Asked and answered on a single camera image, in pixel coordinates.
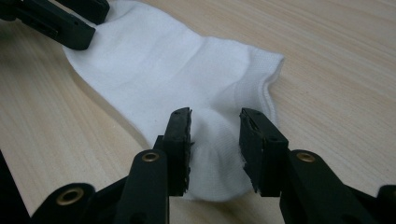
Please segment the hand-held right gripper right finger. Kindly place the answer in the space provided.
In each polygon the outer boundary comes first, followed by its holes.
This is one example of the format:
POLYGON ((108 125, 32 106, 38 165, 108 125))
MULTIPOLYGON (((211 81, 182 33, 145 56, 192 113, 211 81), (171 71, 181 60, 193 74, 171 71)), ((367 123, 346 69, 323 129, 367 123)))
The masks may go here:
POLYGON ((262 197, 279 197, 288 139, 262 112, 243 108, 239 146, 254 191, 262 197))

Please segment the white sock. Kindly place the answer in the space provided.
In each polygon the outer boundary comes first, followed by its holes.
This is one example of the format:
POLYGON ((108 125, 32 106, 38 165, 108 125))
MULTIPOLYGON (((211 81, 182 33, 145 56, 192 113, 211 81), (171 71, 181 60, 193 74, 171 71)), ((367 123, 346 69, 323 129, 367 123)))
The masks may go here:
POLYGON ((66 49, 79 76, 149 144, 170 114, 190 107, 190 184, 186 198, 225 202, 251 189, 239 149, 239 113, 276 120, 268 91, 284 57, 234 40, 201 36, 135 0, 111 3, 88 49, 66 49))

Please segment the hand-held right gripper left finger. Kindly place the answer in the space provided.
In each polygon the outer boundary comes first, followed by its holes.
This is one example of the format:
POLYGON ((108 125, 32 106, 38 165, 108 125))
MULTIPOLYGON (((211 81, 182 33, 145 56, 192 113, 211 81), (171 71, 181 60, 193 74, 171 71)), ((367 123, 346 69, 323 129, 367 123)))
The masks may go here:
POLYGON ((189 187, 191 171, 191 110, 188 107, 171 113, 163 136, 163 151, 168 159, 169 195, 181 197, 189 187))

